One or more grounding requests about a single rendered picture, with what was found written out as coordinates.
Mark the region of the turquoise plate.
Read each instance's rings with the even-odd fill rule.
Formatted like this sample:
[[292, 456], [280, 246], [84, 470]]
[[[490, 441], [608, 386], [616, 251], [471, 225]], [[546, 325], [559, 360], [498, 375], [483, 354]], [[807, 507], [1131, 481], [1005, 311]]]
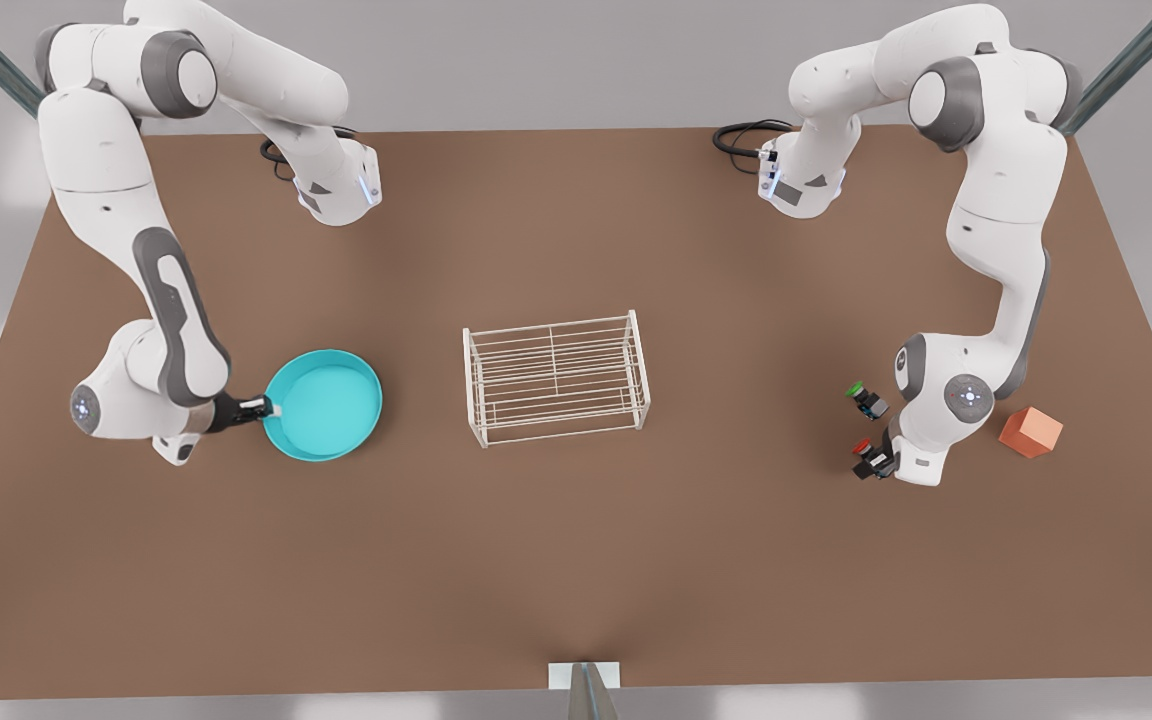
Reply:
[[278, 414], [262, 420], [262, 429], [271, 445], [300, 461], [332, 461], [356, 450], [381, 415], [376, 370], [338, 348], [288, 361], [270, 379], [265, 395]]

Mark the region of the orange cube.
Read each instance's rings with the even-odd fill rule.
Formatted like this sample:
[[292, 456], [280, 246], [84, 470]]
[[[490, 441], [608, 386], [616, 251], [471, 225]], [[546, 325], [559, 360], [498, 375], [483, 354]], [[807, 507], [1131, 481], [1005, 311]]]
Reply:
[[1018, 452], [1024, 457], [1039, 457], [1055, 448], [1064, 429], [1061, 420], [1043, 414], [1038, 407], [1029, 406], [1011, 414], [1005, 429], [998, 434], [998, 441]]

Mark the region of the green button switch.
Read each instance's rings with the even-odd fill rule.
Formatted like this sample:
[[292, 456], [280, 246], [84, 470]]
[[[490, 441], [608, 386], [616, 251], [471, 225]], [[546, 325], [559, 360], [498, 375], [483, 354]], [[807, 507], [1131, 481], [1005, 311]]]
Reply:
[[884, 414], [887, 414], [890, 406], [887, 406], [886, 401], [882, 401], [878, 393], [870, 392], [863, 382], [854, 382], [852, 386], [847, 388], [846, 396], [850, 397], [858, 406], [861, 414], [867, 416], [869, 419], [878, 420], [882, 418]]

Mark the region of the silver frame post with foot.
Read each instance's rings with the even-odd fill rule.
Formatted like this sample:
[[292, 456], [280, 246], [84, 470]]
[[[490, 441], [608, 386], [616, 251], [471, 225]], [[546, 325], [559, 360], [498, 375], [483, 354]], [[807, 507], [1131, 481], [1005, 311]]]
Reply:
[[548, 688], [568, 692], [567, 720], [620, 720], [609, 694], [621, 688], [620, 662], [548, 664]]

